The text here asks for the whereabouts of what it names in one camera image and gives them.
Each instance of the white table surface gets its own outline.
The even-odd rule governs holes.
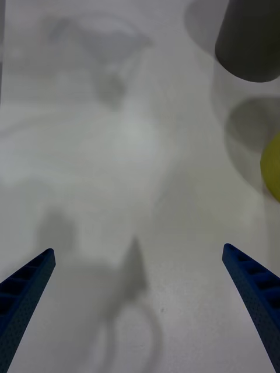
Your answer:
[[[222,263],[280,275],[261,149],[280,83],[213,58],[225,0],[9,0],[1,280],[57,267],[9,373],[271,373]]]

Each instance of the yellow ball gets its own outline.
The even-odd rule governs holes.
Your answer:
[[[280,133],[263,151],[261,174],[271,194],[280,202]]]

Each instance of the white surface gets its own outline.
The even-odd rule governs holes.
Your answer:
[[[7,3],[0,275],[47,247],[58,262],[10,373],[274,371],[222,249],[280,275],[258,166],[280,85],[214,61],[225,7]]]

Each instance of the dark gray cylinder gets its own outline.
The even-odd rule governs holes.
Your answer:
[[[280,75],[280,0],[230,0],[216,42],[230,73],[251,82]]]

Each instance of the blue plastic gripper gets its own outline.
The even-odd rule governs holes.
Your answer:
[[[280,373],[280,278],[230,244],[223,248],[223,262]]]
[[[55,267],[42,252],[0,284],[0,373],[6,373]]]

